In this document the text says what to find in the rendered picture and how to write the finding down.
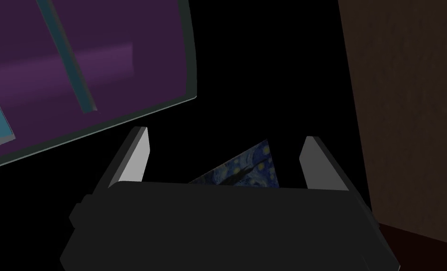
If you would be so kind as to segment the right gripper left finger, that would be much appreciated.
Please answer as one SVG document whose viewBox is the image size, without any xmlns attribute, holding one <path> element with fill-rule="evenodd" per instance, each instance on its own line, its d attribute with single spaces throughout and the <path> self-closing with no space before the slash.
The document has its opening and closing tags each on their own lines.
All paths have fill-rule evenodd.
<svg viewBox="0 0 447 271">
<path fill-rule="evenodd" d="M 142 181 L 149 155 L 148 129 L 132 128 L 98 182 L 97 188 L 109 188 L 123 181 Z"/>
</svg>

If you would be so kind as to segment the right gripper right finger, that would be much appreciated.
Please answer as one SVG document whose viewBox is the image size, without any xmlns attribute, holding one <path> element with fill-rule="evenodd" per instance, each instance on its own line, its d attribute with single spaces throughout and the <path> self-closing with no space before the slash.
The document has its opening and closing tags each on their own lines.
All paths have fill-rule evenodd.
<svg viewBox="0 0 447 271">
<path fill-rule="evenodd" d="M 306 137 L 299 156 L 299 162 L 308 189 L 348 190 L 315 137 Z"/>
</svg>

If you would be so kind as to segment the blue starry night painting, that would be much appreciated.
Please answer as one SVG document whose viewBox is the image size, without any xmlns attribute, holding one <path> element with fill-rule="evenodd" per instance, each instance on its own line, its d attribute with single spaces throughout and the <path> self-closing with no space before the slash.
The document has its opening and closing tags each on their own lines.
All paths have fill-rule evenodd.
<svg viewBox="0 0 447 271">
<path fill-rule="evenodd" d="M 279 188 L 267 140 L 249 148 L 190 183 Z"/>
</svg>

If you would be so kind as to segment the window with teal frame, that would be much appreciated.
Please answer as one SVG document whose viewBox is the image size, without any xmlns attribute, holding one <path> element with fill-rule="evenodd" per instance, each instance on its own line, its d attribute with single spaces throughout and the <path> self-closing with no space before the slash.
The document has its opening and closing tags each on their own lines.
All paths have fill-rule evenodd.
<svg viewBox="0 0 447 271">
<path fill-rule="evenodd" d="M 0 166 L 192 100 L 189 0 L 0 0 Z"/>
</svg>

